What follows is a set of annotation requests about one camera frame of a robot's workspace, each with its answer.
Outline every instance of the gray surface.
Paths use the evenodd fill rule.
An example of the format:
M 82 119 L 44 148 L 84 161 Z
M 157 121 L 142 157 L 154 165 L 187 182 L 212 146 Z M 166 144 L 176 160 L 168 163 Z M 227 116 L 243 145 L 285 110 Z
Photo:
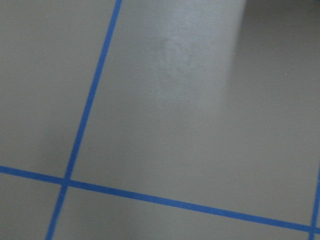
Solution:
M 319 5 L 248 1 L 233 54 L 242 3 L 123 3 L 73 179 L 310 224 Z
M 1 1 L 1 165 L 63 176 L 113 6 Z
M 304 240 L 305 232 L 70 188 L 54 240 Z
M 60 187 L 0 174 L 0 239 L 43 240 Z

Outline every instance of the blue line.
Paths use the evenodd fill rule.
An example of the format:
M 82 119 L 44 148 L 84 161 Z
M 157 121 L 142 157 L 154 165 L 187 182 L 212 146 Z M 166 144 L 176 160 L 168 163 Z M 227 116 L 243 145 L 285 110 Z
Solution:
M 73 188 L 119 196 L 123 198 L 135 199 L 135 200 L 145 201 L 149 203 L 155 203 L 155 204 L 181 208 L 181 209 L 186 209 L 186 210 L 191 210 L 191 211 L 196 211 L 201 213 L 218 215 L 218 216 L 232 218 L 232 219 L 244 220 L 244 221 L 249 221 L 249 222 L 258 223 L 258 224 L 271 225 L 271 226 L 276 226 L 280 228 L 292 229 L 292 230 L 303 231 L 303 232 L 310 232 L 311 230 L 310 226 L 303 225 L 303 224 L 281 221 L 281 220 L 276 220 L 276 219 L 262 217 L 262 216 L 249 215 L 249 214 L 235 212 L 235 211 L 223 210 L 219 208 L 203 206 L 203 205 L 193 204 L 193 203 L 184 202 L 184 201 L 177 201 L 177 200 L 172 200 L 172 199 L 158 197 L 158 196 L 146 195 L 146 194 L 141 194 L 141 193 L 132 192 L 132 191 L 125 191 L 121 189 L 100 186 L 100 185 L 90 184 L 90 183 L 81 182 L 81 181 L 70 180 L 69 186 Z
M 313 204 L 313 212 L 312 212 L 312 217 L 311 217 L 311 230 L 309 233 L 308 240 L 314 240 L 315 233 L 317 232 L 319 201 L 320 201 L 320 166 L 319 166 L 319 170 L 318 170 L 317 184 L 316 184 L 314 204 Z
M 85 103 L 85 107 L 83 110 L 83 114 L 81 117 L 80 125 L 79 125 L 78 131 L 77 131 L 77 134 L 76 134 L 76 137 L 74 140 L 74 144 L 73 144 L 73 148 L 72 148 L 71 155 L 69 158 L 69 162 L 68 162 L 68 165 L 67 165 L 67 168 L 65 171 L 64 181 L 63 181 L 60 193 L 57 198 L 57 202 L 56 202 L 56 205 L 55 205 L 55 208 L 53 211 L 50 225 L 48 227 L 48 231 L 47 231 L 46 238 L 45 238 L 46 240 L 51 240 L 54 236 L 54 231 L 55 231 L 56 224 L 57 224 L 57 221 L 59 218 L 59 214 L 61 212 L 62 206 L 64 204 L 65 196 L 67 193 L 68 182 L 69 182 L 69 180 L 72 176 L 73 170 L 74 170 L 74 166 L 75 166 L 75 163 L 77 160 L 79 148 L 80 148 L 83 136 L 84 136 L 86 125 L 87 125 L 88 118 L 90 115 L 90 111 L 91 111 L 91 108 L 92 108 L 92 105 L 94 102 L 95 94 L 96 94 L 99 80 L 101 77 L 101 73 L 102 73 L 104 63 L 105 63 L 105 60 L 106 60 L 106 57 L 108 54 L 109 46 L 111 43 L 111 38 L 112 38 L 113 32 L 115 30 L 115 26 L 116 26 L 117 18 L 119 15 L 121 3 L 122 3 L 122 0 L 116 0 L 114 8 L 113 8 L 109 27 L 108 27 L 107 33 L 105 35 L 105 39 L 104 39 L 104 43 L 103 43 L 102 50 L 100 53 L 100 57 L 99 57 L 99 60 L 98 60 L 98 63 L 97 63 L 96 69 L 95 69 L 95 73 L 93 76 L 93 80 L 91 83 L 89 94 L 88 94 L 88 97 L 87 97 L 87 100 Z
M 0 173 L 23 177 L 27 179 L 34 179 L 38 181 L 48 182 L 52 184 L 62 184 L 63 179 L 56 176 L 44 175 L 32 171 L 19 170 L 7 166 L 0 166 Z

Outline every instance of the concrete floor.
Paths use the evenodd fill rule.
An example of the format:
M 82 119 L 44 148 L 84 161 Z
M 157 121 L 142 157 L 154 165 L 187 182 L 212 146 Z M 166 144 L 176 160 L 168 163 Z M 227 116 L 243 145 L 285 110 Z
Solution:
M 0 3 L 0 239 L 320 240 L 315 0 L 123 0 L 71 180 L 225 216 L 69 186 L 48 236 L 114 5 Z

